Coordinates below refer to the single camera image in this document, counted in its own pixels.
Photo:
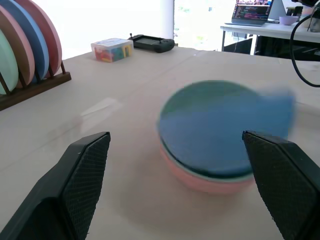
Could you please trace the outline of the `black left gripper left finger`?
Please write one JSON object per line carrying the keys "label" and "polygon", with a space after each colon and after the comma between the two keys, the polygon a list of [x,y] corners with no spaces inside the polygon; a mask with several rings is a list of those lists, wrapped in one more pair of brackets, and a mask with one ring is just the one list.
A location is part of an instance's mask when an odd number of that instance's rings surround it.
{"label": "black left gripper left finger", "polygon": [[70,144],[31,189],[0,233],[2,240],[84,240],[99,201],[109,132]]}

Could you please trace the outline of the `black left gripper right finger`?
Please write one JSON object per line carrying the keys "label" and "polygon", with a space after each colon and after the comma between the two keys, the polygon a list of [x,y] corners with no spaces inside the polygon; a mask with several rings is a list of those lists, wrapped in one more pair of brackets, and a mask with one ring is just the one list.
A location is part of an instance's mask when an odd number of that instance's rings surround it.
{"label": "black left gripper right finger", "polygon": [[320,168],[295,143],[244,131],[258,192],[285,240],[320,238]]}

